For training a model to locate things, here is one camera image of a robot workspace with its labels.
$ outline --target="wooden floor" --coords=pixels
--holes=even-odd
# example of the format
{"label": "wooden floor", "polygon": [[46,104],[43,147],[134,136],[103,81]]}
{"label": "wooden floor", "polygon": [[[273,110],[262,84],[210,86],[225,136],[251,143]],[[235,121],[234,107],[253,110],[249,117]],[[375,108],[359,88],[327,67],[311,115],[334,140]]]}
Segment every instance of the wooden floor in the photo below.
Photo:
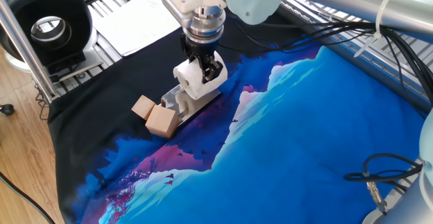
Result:
{"label": "wooden floor", "polygon": [[[38,202],[55,223],[64,223],[55,186],[55,153],[47,123],[39,119],[38,92],[30,74],[10,66],[3,52],[1,49],[0,104],[13,104],[16,112],[12,116],[0,113],[0,171]],[[0,224],[9,223],[47,222],[0,182]]]}

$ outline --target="white paper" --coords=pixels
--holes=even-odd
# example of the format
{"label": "white paper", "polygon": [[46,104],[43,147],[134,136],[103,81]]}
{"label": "white paper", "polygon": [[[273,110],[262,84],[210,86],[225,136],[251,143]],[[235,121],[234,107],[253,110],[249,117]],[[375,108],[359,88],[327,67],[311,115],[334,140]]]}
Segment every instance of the white paper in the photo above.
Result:
{"label": "white paper", "polygon": [[130,55],[178,29],[180,24],[161,0],[130,0],[93,23],[121,55]]}

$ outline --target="wooden block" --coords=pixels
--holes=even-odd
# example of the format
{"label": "wooden block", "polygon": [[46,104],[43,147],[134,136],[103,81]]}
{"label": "wooden block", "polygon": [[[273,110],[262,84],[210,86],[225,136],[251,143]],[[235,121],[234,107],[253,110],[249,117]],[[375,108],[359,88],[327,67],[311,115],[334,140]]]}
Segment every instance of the wooden block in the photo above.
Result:
{"label": "wooden block", "polygon": [[174,110],[154,106],[146,122],[151,134],[170,139],[179,124],[179,117]]}
{"label": "wooden block", "polygon": [[139,115],[142,119],[147,120],[149,118],[150,112],[152,111],[152,108],[155,105],[155,102],[142,95],[131,110],[137,115]]}

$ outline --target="black cloth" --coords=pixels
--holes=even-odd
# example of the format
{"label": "black cloth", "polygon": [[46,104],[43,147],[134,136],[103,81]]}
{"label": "black cloth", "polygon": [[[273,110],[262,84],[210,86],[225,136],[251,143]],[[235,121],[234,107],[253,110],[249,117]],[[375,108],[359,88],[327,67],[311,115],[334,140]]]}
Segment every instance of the black cloth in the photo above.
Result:
{"label": "black cloth", "polygon": [[[248,40],[235,22],[231,19],[226,21],[220,43],[241,50],[258,51],[260,47]],[[286,21],[275,14],[268,22]],[[303,34],[300,30],[262,26],[246,27],[246,30],[252,36],[262,38],[264,43],[287,43]],[[181,30],[176,30],[121,59],[50,105],[48,126],[56,154],[59,206],[67,223],[79,221],[75,220],[72,205],[76,189],[86,182],[86,173],[97,172],[97,169],[109,164],[108,161],[91,162],[91,159],[100,154],[102,148],[115,150],[114,137],[119,133],[150,139],[145,122],[131,112],[131,108],[141,95],[159,102],[167,91],[178,84],[173,77],[173,68],[186,59],[180,34]],[[226,64],[241,62],[239,52],[222,47],[218,52]],[[257,57],[263,54],[245,55]],[[110,179],[100,183],[101,188],[109,184]]]}

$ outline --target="blue cloth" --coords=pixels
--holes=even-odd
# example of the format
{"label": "blue cloth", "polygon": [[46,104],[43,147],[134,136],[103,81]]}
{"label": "blue cloth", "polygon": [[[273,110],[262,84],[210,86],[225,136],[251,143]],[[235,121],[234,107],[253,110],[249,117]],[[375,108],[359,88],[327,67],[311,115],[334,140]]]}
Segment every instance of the blue cloth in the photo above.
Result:
{"label": "blue cloth", "polygon": [[[171,141],[119,139],[104,176],[132,145],[156,149],[92,195],[83,223],[361,223],[375,204],[364,183],[342,176],[376,153],[416,159],[423,120],[327,48],[296,58],[228,64],[222,98]],[[369,165],[372,173],[408,168]],[[391,190],[378,186],[383,196]]]}

